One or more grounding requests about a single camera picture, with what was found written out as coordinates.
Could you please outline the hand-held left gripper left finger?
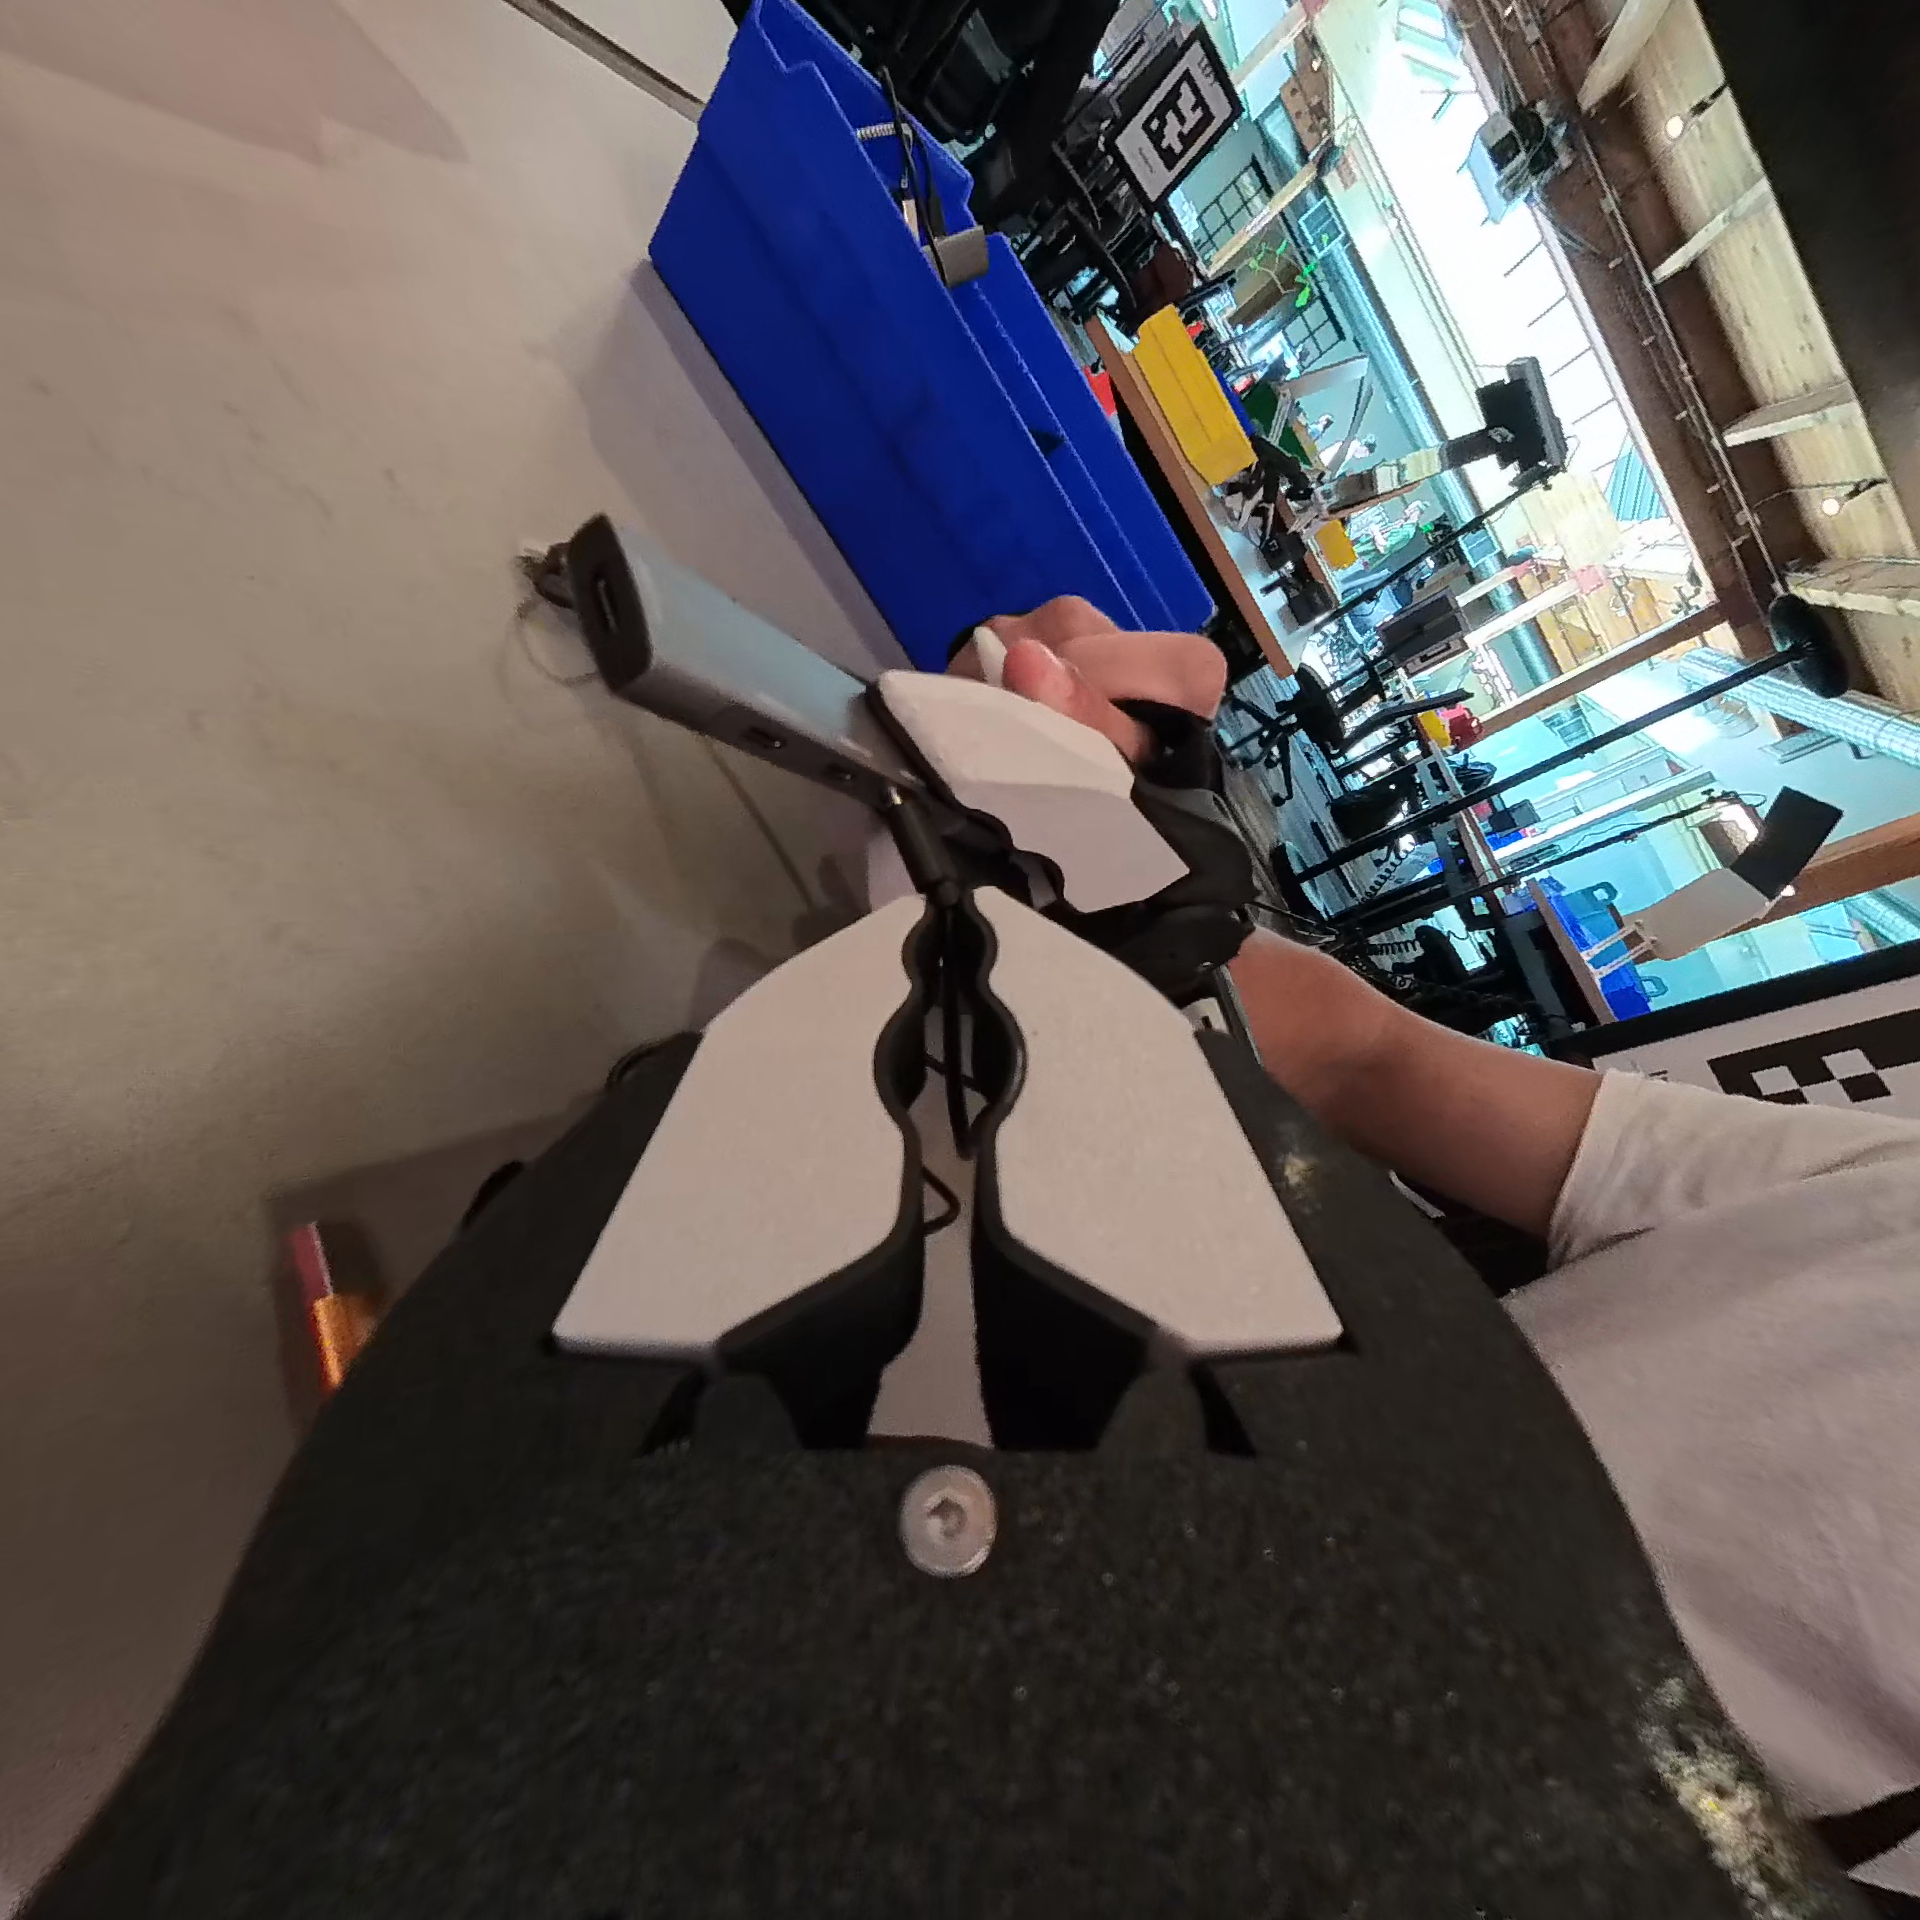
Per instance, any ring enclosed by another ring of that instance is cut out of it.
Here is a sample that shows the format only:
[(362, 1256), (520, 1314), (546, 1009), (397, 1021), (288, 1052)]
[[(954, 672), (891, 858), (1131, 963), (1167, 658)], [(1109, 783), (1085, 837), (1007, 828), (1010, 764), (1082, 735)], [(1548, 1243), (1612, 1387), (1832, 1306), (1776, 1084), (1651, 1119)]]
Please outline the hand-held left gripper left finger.
[(554, 1328), (569, 1355), (754, 1377), (802, 1445), (858, 1449), (919, 1328), (921, 897), (708, 1021)]

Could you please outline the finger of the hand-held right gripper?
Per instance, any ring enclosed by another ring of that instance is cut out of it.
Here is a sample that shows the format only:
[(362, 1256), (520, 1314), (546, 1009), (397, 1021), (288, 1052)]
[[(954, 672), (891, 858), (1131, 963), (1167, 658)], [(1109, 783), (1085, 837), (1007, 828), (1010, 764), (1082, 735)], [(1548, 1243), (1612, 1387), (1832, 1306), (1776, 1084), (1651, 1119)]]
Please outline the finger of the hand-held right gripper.
[(882, 724), (955, 812), (1036, 863), (1076, 914), (1161, 897), (1189, 860), (1136, 802), (1131, 764), (1109, 739), (985, 682), (888, 669)]

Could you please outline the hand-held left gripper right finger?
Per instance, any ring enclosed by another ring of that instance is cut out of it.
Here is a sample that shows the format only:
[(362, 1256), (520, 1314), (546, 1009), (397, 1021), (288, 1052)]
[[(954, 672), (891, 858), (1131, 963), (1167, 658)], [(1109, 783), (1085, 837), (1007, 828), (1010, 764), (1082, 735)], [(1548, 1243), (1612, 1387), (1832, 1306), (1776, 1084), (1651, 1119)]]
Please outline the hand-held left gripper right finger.
[(1207, 1035), (995, 887), (972, 919), (995, 1067), (972, 1231), (995, 1447), (1093, 1449), (1152, 1371), (1337, 1351), (1337, 1309)]

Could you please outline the dark grey usb hub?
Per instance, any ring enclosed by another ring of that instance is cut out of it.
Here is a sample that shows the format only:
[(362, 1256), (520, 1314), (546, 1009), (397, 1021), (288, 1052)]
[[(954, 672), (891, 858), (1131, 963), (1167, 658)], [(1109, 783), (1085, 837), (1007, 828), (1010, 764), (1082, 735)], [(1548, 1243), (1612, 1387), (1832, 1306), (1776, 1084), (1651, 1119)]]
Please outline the dark grey usb hub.
[(743, 608), (648, 535), (605, 514), (527, 547), (520, 573), (572, 617), (604, 688), (872, 809), (927, 796), (882, 724), (874, 687)]

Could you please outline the blue plastic bin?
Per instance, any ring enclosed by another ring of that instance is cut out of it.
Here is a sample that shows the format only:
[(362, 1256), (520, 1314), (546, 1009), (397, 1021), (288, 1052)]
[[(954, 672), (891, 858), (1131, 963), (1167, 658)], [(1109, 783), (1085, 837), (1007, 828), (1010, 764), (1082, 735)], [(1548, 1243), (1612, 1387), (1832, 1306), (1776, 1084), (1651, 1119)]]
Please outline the blue plastic bin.
[(1213, 600), (969, 171), (802, 7), (752, 5), (649, 245), (908, 661), (1079, 596)]

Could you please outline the black cable orange plugs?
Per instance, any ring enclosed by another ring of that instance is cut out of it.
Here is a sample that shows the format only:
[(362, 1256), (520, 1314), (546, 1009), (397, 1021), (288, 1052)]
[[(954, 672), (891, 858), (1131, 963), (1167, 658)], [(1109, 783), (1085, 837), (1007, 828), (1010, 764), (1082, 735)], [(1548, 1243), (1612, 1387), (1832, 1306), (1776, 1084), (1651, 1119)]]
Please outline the black cable orange plugs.
[(320, 1219), (287, 1228), (274, 1304), (298, 1395), (316, 1404), (330, 1399), (381, 1314), (381, 1283), (362, 1236)]

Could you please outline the person's right forearm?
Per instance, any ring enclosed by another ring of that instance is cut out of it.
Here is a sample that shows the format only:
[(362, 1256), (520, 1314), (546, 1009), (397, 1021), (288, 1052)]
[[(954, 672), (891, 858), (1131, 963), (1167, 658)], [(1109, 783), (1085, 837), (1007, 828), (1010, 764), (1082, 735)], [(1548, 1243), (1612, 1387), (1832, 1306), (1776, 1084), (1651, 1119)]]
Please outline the person's right forearm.
[(1229, 965), (1269, 1076), (1402, 1179), (1546, 1240), (1601, 1080), (1434, 1025), (1333, 959), (1256, 930)]

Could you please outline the yellow plastic bin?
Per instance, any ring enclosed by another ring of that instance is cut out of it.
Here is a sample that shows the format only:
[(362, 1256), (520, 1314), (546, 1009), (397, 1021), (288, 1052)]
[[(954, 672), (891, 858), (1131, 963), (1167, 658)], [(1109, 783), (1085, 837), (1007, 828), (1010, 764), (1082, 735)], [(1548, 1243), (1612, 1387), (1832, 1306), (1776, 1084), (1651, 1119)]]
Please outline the yellow plastic bin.
[(1131, 365), (1205, 487), (1220, 490), (1257, 464), (1232, 392), (1195, 346), (1175, 305), (1140, 323)]

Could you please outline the person's white shirt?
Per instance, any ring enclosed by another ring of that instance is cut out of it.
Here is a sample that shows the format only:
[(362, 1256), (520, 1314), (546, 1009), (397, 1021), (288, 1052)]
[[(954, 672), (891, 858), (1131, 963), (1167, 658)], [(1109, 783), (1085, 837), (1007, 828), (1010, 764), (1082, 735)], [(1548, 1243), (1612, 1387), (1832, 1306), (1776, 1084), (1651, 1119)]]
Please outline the person's white shirt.
[(1915, 1123), (1610, 1073), (1506, 1307), (1779, 1787), (1915, 1791)]

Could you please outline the marker sign on stand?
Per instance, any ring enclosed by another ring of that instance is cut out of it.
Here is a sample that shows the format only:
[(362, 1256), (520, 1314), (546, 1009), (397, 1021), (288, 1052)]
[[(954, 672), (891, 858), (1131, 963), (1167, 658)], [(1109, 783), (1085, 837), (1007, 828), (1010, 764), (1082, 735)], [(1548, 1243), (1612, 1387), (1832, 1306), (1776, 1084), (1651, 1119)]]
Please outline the marker sign on stand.
[(1786, 1109), (1919, 1119), (1919, 978), (1809, 972), (1597, 1025), (1553, 1056)]
[(1207, 24), (1185, 24), (1119, 95), (1104, 149), (1146, 208), (1160, 208), (1244, 119)]

